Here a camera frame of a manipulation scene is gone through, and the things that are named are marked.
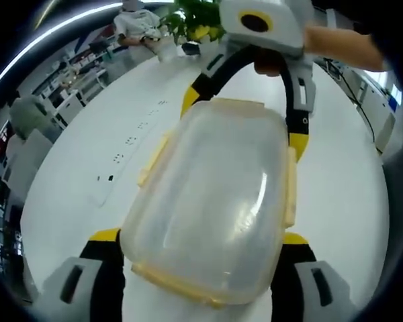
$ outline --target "transparent plastic lid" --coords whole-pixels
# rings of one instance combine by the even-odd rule
[[[253,301],[281,250],[287,149],[283,118],[262,104],[195,104],[122,227],[133,271],[213,305]]]

